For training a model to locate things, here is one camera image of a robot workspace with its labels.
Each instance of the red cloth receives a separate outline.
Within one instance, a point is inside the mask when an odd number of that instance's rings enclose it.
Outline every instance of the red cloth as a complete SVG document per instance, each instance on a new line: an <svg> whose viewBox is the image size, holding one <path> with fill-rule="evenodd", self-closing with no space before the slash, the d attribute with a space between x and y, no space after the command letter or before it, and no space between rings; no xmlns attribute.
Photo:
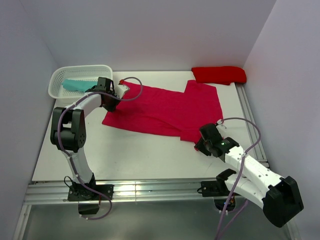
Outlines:
<svg viewBox="0 0 320 240"><path fill-rule="evenodd" d="M139 93L140 85L125 84L130 88L125 99ZM216 88L189 80L184 93L144 86L139 98L121 102L116 111L106 114L102 124L197 143L199 128L222 118Z"/></svg>
<svg viewBox="0 0 320 240"><path fill-rule="evenodd" d="M229 85L247 82L245 70L237 66L204 66L191 69L197 83Z"/></svg>

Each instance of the white plastic basket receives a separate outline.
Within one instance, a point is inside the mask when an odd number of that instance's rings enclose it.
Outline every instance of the white plastic basket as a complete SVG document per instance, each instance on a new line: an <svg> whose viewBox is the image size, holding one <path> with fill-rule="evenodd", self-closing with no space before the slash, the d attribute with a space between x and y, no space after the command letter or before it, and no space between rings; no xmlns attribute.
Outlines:
<svg viewBox="0 0 320 240"><path fill-rule="evenodd" d="M107 65L65 66L56 70L50 79L48 93L64 103L73 103L85 93L68 91L62 86L65 79L78 81L98 81L98 77L113 79L112 69Z"/></svg>

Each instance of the gray wall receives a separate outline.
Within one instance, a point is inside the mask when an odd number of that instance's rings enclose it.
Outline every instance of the gray wall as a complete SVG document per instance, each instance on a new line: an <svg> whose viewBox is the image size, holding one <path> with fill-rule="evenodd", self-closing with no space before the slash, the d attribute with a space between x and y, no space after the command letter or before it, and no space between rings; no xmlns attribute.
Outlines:
<svg viewBox="0 0 320 240"><path fill-rule="evenodd" d="M58 64L242 67L276 0L21 0Z"/></svg>
<svg viewBox="0 0 320 240"><path fill-rule="evenodd" d="M11 239L37 161L57 64L18 0L0 1L0 239Z"/></svg>
<svg viewBox="0 0 320 240"><path fill-rule="evenodd" d="M319 10L319 0L278 0L244 65L270 165L299 184L305 240L320 238Z"/></svg>

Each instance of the folded teal cloth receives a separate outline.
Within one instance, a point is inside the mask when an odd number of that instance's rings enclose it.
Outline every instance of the folded teal cloth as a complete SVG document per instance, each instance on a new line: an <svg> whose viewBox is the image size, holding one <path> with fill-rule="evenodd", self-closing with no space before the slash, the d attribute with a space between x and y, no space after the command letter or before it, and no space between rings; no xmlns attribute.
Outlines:
<svg viewBox="0 0 320 240"><path fill-rule="evenodd" d="M65 79L61 84L63 88L68 91L72 91L72 92L78 91L78 92L84 93L88 89L97 85L97 81L79 81L79 80Z"/></svg>

